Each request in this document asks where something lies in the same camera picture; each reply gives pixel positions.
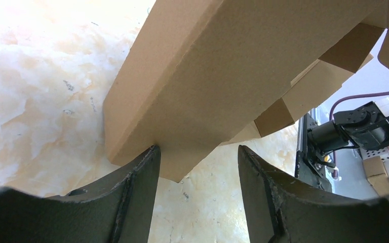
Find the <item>purple cable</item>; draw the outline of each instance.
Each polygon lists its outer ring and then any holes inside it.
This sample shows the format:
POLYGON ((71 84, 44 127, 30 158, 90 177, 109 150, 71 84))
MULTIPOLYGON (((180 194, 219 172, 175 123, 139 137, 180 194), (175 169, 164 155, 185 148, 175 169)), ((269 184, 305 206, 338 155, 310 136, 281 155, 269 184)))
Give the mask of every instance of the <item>purple cable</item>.
MULTIPOLYGON (((347 97, 344 97, 342 99, 339 99, 338 101, 336 101, 332 105, 332 108, 330 109, 329 120, 333 119, 333 112, 335 111, 335 108, 337 107, 337 105, 339 105, 340 103, 342 103, 344 101, 352 100, 352 99, 359 99, 359 98, 372 98, 372 97, 379 97, 379 96, 388 96, 388 95, 389 95, 389 91, 381 92, 381 93, 373 93, 373 94, 364 94, 364 95, 351 95, 351 96, 347 96, 347 97)), ((336 152, 335 151, 333 151, 333 160, 336 164, 336 152)), ((333 170, 333 178, 338 178, 338 176, 339 176, 338 170, 333 170)))

